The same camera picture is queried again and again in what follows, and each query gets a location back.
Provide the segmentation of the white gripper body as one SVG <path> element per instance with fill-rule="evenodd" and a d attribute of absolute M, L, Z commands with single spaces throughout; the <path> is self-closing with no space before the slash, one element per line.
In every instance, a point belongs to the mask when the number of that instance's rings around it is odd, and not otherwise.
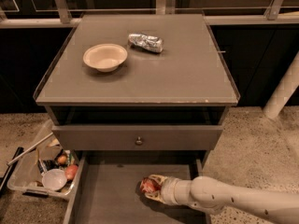
<path fill-rule="evenodd" d="M 162 184 L 161 199 L 167 205 L 187 205 L 190 201 L 190 180 L 168 177 Z"/>

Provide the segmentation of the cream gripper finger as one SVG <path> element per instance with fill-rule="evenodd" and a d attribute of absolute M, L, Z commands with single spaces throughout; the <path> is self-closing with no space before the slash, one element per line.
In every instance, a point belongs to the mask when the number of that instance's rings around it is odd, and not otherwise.
<path fill-rule="evenodd" d="M 161 186 L 165 180 L 167 179 L 167 176 L 165 175 L 150 175 L 149 180 L 154 186 Z"/>
<path fill-rule="evenodd" d="M 161 203 L 163 201 L 163 199 L 161 198 L 161 193 L 159 191 L 154 191 L 152 193 L 147 192 L 145 194 L 145 197 L 150 199 L 150 200 L 159 202 L 159 203 Z"/>

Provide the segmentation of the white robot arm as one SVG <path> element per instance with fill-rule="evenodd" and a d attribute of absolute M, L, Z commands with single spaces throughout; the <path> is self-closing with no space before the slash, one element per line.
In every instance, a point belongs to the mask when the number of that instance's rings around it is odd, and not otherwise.
<path fill-rule="evenodd" d="M 186 205 L 212 215 L 231 206 L 276 224 L 299 224 L 298 194 L 242 188 L 207 176 L 182 180 L 163 175 L 143 178 L 140 191 L 156 202 Z"/>

